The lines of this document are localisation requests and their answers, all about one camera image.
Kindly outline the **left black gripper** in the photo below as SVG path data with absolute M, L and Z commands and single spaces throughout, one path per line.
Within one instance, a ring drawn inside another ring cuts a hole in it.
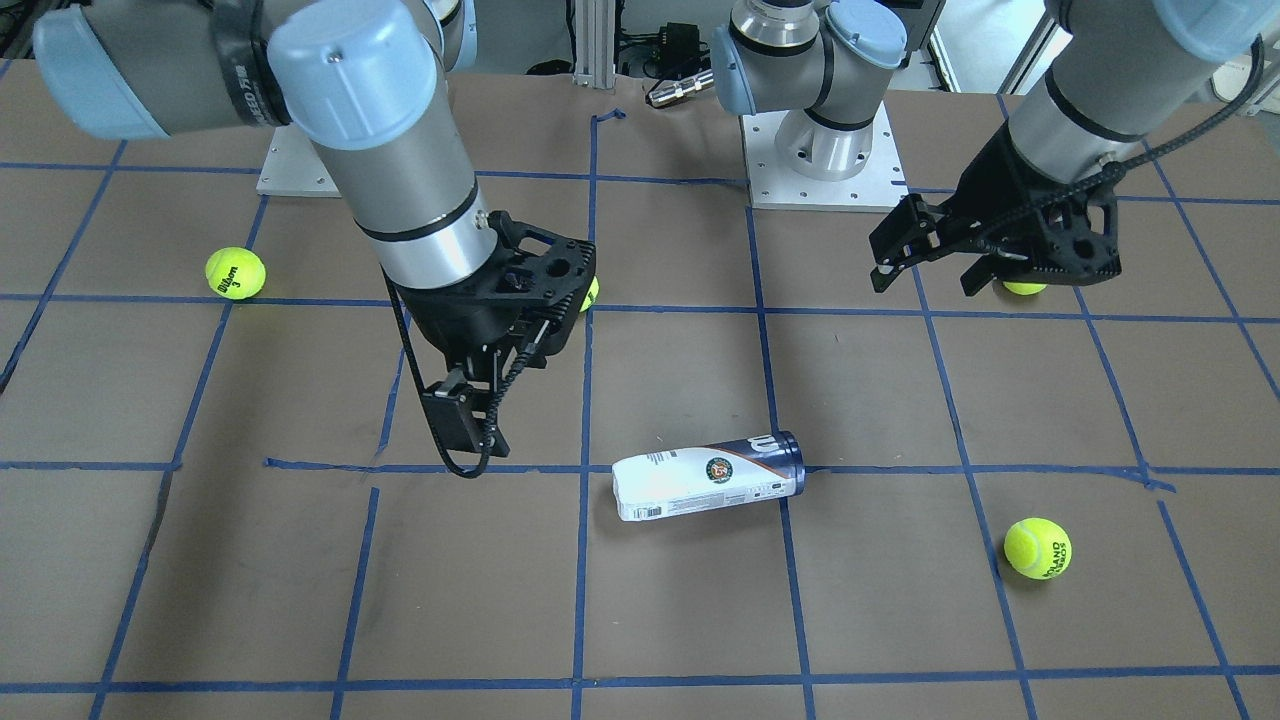
M 1001 126 L 945 208 L 909 193 L 870 232 L 872 287 L 883 293 L 906 269 L 954 252 L 978 259 L 960 275 L 966 297 L 993 282 L 1088 286 L 1123 270 L 1116 173 L 1066 193 L 1036 169 Z

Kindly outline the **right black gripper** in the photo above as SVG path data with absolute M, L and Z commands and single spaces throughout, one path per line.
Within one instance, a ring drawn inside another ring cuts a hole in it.
M 420 391 L 420 404 L 442 461 L 476 452 L 474 383 L 494 383 L 495 365 L 525 336 L 538 342 L 532 366 L 566 345 L 596 274 L 596 246 L 515 220 L 507 211 L 474 213 L 442 232 L 388 242 L 387 278 L 426 341 L 445 359 L 444 380 Z M 483 456 L 507 457 L 499 427 L 503 401 L 521 370 L 483 391 Z

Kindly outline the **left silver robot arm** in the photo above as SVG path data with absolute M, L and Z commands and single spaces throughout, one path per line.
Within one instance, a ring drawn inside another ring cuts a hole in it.
M 1116 186 L 1197 141 L 1257 87 L 1275 1 L 1050 1 L 1070 35 L 1015 111 L 932 205 L 909 193 L 872 231 L 870 282 L 955 252 L 973 296 L 1001 281 L 1088 286 L 1121 273 Z M 844 181 L 908 58 L 900 17 L 877 1 L 739 1 L 710 67 L 733 115 L 782 111 L 783 164 Z

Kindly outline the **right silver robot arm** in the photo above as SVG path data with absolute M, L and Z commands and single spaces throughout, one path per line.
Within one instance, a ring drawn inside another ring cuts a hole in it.
M 492 210 L 451 110 L 461 1 L 95 1 L 45 13 L 44 81 L 82 131 L 168 138 L 300 129 L 378 256 L 410 369 L 407 323 L 447 378 L 413 375 L 445 468 L 509 454 L 498 411 L 566 345 L 596 247 Z

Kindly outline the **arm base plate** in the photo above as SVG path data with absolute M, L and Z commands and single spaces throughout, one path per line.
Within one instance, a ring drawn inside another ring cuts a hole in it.
M 908 193 L 884 104 L 852 131 L 826 127 L 804 110 L 740 120 L 755 209 L 887 213 Z
M 256 190 L 259 195 L 271 197 L 340 197 L 310 138 L 297 126 L 274 129 Z

